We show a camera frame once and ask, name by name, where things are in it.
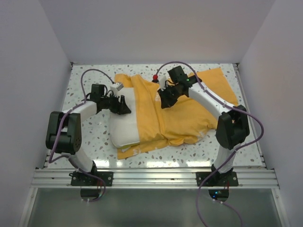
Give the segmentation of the white pillow yellow edge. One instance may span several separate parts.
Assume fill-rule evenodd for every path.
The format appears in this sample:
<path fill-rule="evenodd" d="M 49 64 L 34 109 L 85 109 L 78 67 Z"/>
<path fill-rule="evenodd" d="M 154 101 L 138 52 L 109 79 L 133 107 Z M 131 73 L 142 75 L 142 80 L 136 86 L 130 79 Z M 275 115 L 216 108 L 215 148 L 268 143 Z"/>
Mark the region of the white pillow yellow edge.
<path fill-rule="evenodd" d="M 116 148 L 125 149 L 126 147 L 139 144 L 140 142 L 137 125 L 136 100 L 134 88 L 123 88 L 118 94 L 124 95 L 126 105 L 131 110 L 131 113 L 123 115 L 110 113 L 109 133 L 113 145 Z"/>

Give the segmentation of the orange pillowcase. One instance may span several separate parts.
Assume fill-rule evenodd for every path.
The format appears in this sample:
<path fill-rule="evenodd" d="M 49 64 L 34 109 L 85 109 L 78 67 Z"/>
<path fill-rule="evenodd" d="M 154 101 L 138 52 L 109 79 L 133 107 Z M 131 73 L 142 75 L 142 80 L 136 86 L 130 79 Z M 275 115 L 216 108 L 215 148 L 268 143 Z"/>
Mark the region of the orange pillowcase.
<path fill-rule="evenodd" d="M 217 119 L 195 100 L 181 96 L 171 108 L 161 108 L 159 85 L 141 75 L 116 74 L 124 88 L 134 88 L 139 144 L 117 148 L 117 158 L 125 159 L 167 146 L 194 144 L 209 130 L 217 128 Z"/>

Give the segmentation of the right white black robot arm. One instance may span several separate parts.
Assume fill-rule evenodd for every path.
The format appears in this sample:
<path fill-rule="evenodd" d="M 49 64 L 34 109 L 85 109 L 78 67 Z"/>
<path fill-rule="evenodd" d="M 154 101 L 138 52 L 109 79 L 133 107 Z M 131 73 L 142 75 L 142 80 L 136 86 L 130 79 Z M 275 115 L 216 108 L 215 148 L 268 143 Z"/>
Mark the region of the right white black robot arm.
<path fill-rule="evenodd" d="M 210 90 L 194 72 L 188 76 L 177 66 L 168 71 L 171 82 L 165 76 L 155 75 L 160 88 L 158 94 L 161 108 L 172 107 L 181 96 L 189 97 L 198 102 L 217 119 L 215 137 L 219 143 L 216 160 L 212 166 L 211 180 L 215 185 L 223 185 L 228 180 L 227 173 L 233 169 L 236 149 L 250 134 L 246 108 L 234 106 Z"/>

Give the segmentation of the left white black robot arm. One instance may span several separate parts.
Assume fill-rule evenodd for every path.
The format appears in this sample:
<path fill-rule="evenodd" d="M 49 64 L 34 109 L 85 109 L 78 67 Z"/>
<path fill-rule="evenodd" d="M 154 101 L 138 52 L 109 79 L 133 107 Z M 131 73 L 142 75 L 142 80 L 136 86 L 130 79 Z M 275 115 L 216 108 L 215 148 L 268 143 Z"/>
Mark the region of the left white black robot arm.
<path fill-rule="evenodd" d="M 96 165 L 82 147 L 82 123 L 88 118 L 106 109 L 118 115 L 130 114 L 126 104 L 122 83 L 114 83 L 108 89 L 105 85 L 93 84 L 91 92 L 84 95 L 83 101 L 69 110 L 50 113 L 45 144 L 51 151 L 48 162 L 54 163 L 66 158 L 79 171 L 81 179 L 92 186 L 98 181 Z"/>

